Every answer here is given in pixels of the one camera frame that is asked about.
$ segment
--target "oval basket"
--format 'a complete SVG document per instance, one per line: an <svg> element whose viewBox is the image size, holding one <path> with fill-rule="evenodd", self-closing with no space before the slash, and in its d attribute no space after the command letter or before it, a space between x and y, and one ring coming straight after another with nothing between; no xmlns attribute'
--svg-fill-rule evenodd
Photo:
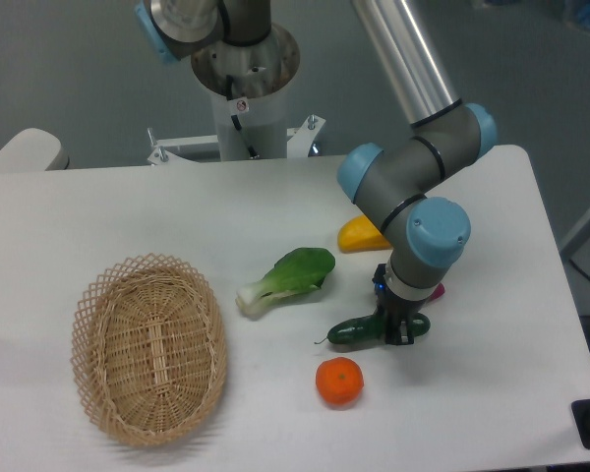
<svg viewBox="0 0 590 472"><path fill-rule="evenodd" d="M150 254L89 285L73 329L81 403L98 428L128 445L173 441L196 428L223 389L223 324L204 277Z"/></svg>

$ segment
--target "silver metal tube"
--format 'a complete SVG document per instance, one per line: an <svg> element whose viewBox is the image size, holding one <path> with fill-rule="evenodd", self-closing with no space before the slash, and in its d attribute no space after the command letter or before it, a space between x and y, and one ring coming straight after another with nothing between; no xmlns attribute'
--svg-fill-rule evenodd
<svg viewBox="0 0 590 472"><path fill-rule="evenodd" d="M411 124L459 99L409 0L352 0Z"/></svg>
<svg viewBox="0 0 590 472"><path fill-rule="evenodd" d="M151 0L150 12L157 26L181 42L199 42L216 25L217 0Z"/></svg>

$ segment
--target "red object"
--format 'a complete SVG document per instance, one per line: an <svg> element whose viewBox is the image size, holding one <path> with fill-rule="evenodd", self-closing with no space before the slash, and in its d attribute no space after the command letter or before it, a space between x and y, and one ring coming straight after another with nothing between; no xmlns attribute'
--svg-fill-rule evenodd
<svg viewBox="0 0 590 472"><path fill-rule="evenodd" d="M445 288L443 288L443 284L440 283L437 288L435 289L435 291L433 292L433 294L429 297L429 302L432 302L433 300L437 300L438 298L440 298L443 294L445 293Z"/></svg>

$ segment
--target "bok choy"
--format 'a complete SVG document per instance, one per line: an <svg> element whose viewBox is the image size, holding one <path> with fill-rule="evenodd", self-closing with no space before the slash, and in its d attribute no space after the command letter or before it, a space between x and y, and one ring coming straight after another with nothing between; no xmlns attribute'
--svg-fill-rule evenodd
<svg viewBox="0 0 590 472"><path fill-rule="evenodd" d="M247 316L259 315L284 299L321 289L333 269L334 256L327 249L298 248L275 263L261 280L241 287L236 305Z"/></svg>

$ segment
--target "yellow pepper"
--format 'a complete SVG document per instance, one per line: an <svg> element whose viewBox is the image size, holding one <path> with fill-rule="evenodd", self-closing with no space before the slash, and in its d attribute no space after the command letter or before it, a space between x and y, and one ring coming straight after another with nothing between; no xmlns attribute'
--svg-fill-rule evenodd
<svg viewBox="0 0 590 472"><path fill-rule="evenodd" d="M337 242L338 249L343 253L391 248L378 228L364 214L343 225L338 232Z"/></svg>

